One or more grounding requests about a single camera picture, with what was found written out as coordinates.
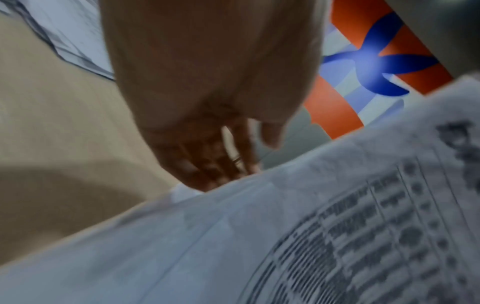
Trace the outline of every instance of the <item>beige surface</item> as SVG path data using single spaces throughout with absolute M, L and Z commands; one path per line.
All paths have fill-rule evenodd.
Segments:
M 113 82 L 73 67 L 0 14 L 0 264 L 165 193 Z

